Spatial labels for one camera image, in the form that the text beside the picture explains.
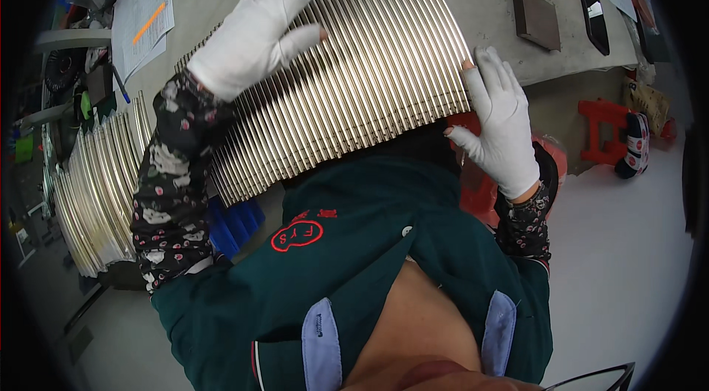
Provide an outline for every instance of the black fan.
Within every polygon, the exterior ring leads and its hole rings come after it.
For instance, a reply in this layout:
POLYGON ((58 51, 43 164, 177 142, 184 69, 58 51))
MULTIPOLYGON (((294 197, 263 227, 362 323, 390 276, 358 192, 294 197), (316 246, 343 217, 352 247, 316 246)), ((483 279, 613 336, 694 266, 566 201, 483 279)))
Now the black fan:
POLYGON ((45 84, 52 93, 71 88, 84 70, 86 48, 58 49, 49 53, 45 70, 45 84))

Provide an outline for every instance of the eyeglasses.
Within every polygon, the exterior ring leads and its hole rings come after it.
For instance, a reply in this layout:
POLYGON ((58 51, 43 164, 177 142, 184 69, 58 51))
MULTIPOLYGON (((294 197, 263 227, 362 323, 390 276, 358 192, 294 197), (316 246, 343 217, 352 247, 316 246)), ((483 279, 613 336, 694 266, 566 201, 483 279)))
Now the eyeglasses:
POLYGON ((580 375, 546 388, 544 391, 627 391, 635 362, 580 375))

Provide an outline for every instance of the work table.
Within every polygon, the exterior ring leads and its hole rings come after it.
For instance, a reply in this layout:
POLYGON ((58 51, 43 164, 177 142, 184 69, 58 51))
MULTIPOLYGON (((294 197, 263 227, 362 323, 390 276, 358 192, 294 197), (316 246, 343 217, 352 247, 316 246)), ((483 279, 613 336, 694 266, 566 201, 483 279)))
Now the work table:
MULTIPOLYGON (((175 27, 167 34, 167 51, 132 76, 126 89, 138 90, 152 105, 155 93, 174 73, 174 64, 220 23, 239 0, 173 0, 175 27)), ((608 0, 601 0, 606 19, 610 55, 603 56, 589 41, 580 0, 546 0, 556 6, 561 51, 547 51, 516 35, 512 0, 446 0, 469 45, 493 45, 510 62, 522 86, 593 69, 637 64, 623 15, 608 0)), ((123 97, 116 98, 126 110, 123 97)), ((155 113, 148 109, 151 125, 155 113)))

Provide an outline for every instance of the bundle of metal rods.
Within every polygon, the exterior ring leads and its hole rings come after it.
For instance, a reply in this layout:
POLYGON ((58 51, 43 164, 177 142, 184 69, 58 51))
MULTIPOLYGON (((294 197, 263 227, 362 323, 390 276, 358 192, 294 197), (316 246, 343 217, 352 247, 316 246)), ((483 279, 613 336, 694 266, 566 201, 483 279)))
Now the bundle of metal rods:
POLYGON ((143 95, 133 99, 137 138, 129 115, 117 113, 76 136, 68 170, 54 174, 59 226, 82 275, 96 277, 111 263, 135 261, 130 231, 137 169, 150 140, 143 95))
POLYGON ((328 39, 235 101, 238 120, 211 175, 227 206, 472 109, 459 72, 470 53, 444 0, 313 0, 290 29, 310 23, 328 39))

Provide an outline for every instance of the blue pen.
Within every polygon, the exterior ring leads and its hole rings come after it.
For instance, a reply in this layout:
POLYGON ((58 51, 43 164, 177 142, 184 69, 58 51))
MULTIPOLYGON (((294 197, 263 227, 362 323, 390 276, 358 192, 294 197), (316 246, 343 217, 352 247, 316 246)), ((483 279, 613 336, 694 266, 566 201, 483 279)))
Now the blue pen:
POLYGON ((113 69, 113 75, 116 77, 116 82, 119 83, 120 92, 123 93, 123 98, 126 99, 126 103, 130 103, 128 91, 126 91, 126 87, 123 86, 123 82, 120 81, 119 72, 113 64, 111 64, 111 69, 113 69))

